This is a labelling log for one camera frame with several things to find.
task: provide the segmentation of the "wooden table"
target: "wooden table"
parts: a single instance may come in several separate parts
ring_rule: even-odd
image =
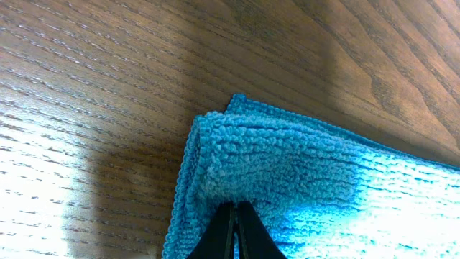
[[[0,17],[1,258],[160,258],[193,118],[234,93],[460,165],[459,0],[1,0]]]

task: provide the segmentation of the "wooden surface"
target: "wooden surface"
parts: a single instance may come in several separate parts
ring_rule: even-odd
[[[460,165],[459,0],[0,0],[0,258],[160,258],[231,95]]]

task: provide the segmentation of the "blue cloth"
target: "blue cloth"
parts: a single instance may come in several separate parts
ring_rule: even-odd
[[[460,170],[237,94],[196,117],[164,258],[249,200],[288,258],[460,258]]]

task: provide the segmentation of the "blue microfiber towel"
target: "blue microfiber towel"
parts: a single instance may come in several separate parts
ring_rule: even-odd
[[[288,258],[460,258],[460,169],[237,94],[196,117],[164,258],[249,200]]]

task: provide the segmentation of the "wood grain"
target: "wood grain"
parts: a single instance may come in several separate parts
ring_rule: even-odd
[[[460,1],[0,0],[0,258],[160,258],[232,94],[460,165]]]

